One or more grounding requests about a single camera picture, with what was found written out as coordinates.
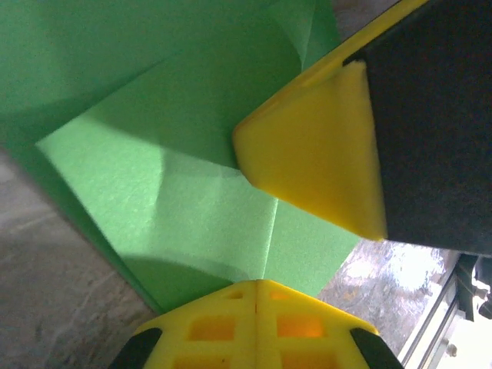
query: green paper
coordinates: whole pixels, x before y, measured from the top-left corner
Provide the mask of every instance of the green paper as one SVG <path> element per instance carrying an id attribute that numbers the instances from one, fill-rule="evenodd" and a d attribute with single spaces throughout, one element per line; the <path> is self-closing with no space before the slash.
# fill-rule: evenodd
<path id="1" fill-rule="evenodd" d="M 8 116 L 8 123 L 24 122 L 8 126 L 15 156 L 156 310 L 264 276 L 316 294 L 357 240 L 255 190 L 235 168 L 234 126 L 336 45 L 331 11 L 320 2 L 271 3 L 228 2 L 201 14 L 176 8 L 186 24 L 192 16 L 200 22 L 193 29 L 184 19 L 179 27 L 160 26 L 157 54 L 166 59 L 36 148 L 30 144 L 59 127 L 62 114 L 53 121 L 46 115 L 49 126 L 39 130 L 24 129 L 29 119 L 22 115 Z M 144 65 L 132 40 L 121 50 Z M 142 41 L 145 56 L 150 44 Z M 115 69 L 135 72 L 124 58 Z"/>

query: gray floor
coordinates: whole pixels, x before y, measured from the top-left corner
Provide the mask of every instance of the gray floor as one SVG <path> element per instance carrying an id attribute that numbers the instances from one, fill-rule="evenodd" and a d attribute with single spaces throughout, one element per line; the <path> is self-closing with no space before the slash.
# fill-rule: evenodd
<path id="1" fill-rule="evenodd" d="M 354 33 L 392 3 L 335 1 L 341 34 Z M 153 316 L 54 209 L 0 152 L 0 367 L 105 367 Z M 454 257 L 362 241 L 320 298 L 376 324 L 398 352 Z"/>

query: yellow plastic corner piece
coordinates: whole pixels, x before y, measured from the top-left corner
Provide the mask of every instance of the yellow plastic corner piece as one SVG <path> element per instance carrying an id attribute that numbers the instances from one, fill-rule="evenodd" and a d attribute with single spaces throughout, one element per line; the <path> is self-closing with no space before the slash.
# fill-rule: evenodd
<path id="1" fill-rule="evenodd" d="M 387 236 L 365 64 L 343 63 L 426 1 L 401 0 L 236 127 L 255 187 L 361 237 Z"/>
<path id="2" fill-rule="evenodd" d="M 273 281 L 247 281 L 155 318 L 145 369 L 368 369 L 351 338 L 369 323 Z"/>

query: square hole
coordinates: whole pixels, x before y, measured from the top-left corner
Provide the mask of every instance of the square hole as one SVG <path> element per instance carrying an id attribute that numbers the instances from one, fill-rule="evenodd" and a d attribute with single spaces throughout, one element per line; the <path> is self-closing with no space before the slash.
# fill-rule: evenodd
<path id="1" fill-rule="evenodd" d="M 242 291 L 232 292 L 228 294 L 227 298 L 230 298 L 231 300 L 240 300 L 243 298 L 243 292 Z"/>
<path id="2" fill-rule="evenodd" d="M 337 358 L 331 353 L 284 352 L 282 369 L 340 369 Z"/>
<path id="3" fill-rule="evenodd" d="M 184 356 L 175 360 L 173 369 L 229 369 L 231 358 L 226 356 Z"/>
<path id="4" fill-rule="evenodd" d="M 190 341 L 232 341 L 236 321 L 234 317 L 217 315 L 200 317 L 191 324 Z"/>
<path id="5" fill-rule="evenodd" d="M 277 317 L 278 337 L 324 337 L 323 321 L 313 315 L 280 315 Z"/>

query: black object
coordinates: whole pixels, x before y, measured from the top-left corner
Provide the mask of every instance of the black object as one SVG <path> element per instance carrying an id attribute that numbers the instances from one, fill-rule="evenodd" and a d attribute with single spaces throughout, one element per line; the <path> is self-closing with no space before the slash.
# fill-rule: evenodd
<path id="1" fill-rule="evenodd" d="M 362 328 L 351 330 L 351 336 L 369 369 L 404 369 L 383 339 Z"/>
<path id="2" fill-rule="evenodd" d="M 123 346 L 108 369 L 143 369 L 161 334 L 159 328 L 150 328 L 136 334 Z"/>
<path id="3" fill-rule="evenodd" d="M 474 286 L 471 284 L 478 256 L 462 254 L 454 267 L 457 286 L 458 309 L 464 311 L 468 321 L 474 321 Z"/>
<path id="4" fill-rule="evenodd" d="M 477 280 L 492 288 L 492 258 L 478 258 L 475 270 Z"/>
<path id="5" fill-rule="evenodd" d="M 492 319 L 492 294 L 488 294 L 487 298 L 488 300 L 478 309 L 478 314 L 490 320 Z"/>
<path id="6" fill-rule="evenodd" d="M 430 0 L 367 64 L 388 238 L 492 255 L 492 1 Z"/>

